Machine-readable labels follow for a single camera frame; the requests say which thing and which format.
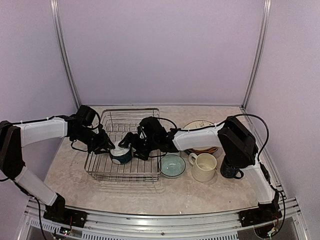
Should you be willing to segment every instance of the white mug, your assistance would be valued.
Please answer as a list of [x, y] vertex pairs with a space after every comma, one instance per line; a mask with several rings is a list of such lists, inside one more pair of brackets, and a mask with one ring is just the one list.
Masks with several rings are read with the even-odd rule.
[[190, 153], [189, 162], [193, 165], [191, 173], [195, 180], [199, 182], [210, 181], [216, 171], [217, 159], [209, 153], [196, 155]]

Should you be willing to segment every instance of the purple wall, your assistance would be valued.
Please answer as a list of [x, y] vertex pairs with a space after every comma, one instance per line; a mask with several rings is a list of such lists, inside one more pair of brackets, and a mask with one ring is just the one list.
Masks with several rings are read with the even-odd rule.
[[59, 1], [84, 104], [241, 105], [263, 0]]
[[267, 145], [312, 239], [320, 235], [320, 2], [272, 1], [248, 112], [265, 119]]
[[[50, 1], [1, 0], [0, 22], [0, 121], [73, 113]], [[59, 144], [54, 139], [23, 149], [24, 161], [41, 179]], [[14, 239], [27, 201], [12, 182], [0, 183], [1, 240]]]

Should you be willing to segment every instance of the beige tabletop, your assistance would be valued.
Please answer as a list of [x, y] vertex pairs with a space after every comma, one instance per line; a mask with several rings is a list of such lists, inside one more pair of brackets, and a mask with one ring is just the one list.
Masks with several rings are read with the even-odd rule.
[[[147, 106], [130, 106], [143, 108]], [[102, 113], [110, 108], [95, 107]], [[195, 120], [217, 123], [227, 116], [241, 113], [238, 107], [222, 106], [157, 106], [160, 116], [184, 127]], [[198, 182], [191, 174], [192, 166], [187, 154], [180, 153], [186, 161], [186, 171], [178, 178], [160, 176], [156, 182], [109, 182], [93, 179], [84, 169], [87, 154], [73, 150], [65, 138], [54, 158], [45, 183], [61, 194], [67, 205], [106, 212], [146, 215], [202, 214], [238, 210], [257, 205], [250, 183], [242, 179], [221, 176], [220, 166], [224, 152], [219, 149], [217, 171], [212, 180]]]

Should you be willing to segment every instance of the black mug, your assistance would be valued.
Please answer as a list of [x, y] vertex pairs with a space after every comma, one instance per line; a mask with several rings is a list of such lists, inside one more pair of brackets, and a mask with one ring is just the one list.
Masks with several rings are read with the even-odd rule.
[[224, 176], [227, 179], [242, 179], [244, 177], [244, 172], [241, 171], [239, 168], [233, 167], [226, 156], [224, 156], [220, 173], [222, 176]]

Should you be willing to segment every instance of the wire rack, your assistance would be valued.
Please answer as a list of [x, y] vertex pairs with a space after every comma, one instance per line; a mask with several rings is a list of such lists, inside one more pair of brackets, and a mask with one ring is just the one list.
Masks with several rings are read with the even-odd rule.
[[[128, 132], [136, 133], [142, 119], [159, 117], [157, 108], [107, 109], [102, 112], [101, 123], [110, 140], [121, 141]], [[159, 156], [159, 150], [150, 156]], [[109, 154], [87, 155], [84, 169], [98, 181], [155, 182], [159, 179], [161, 157], [150, 157], [147, 161], [133, 157], [124, 165], [114, 164]]]

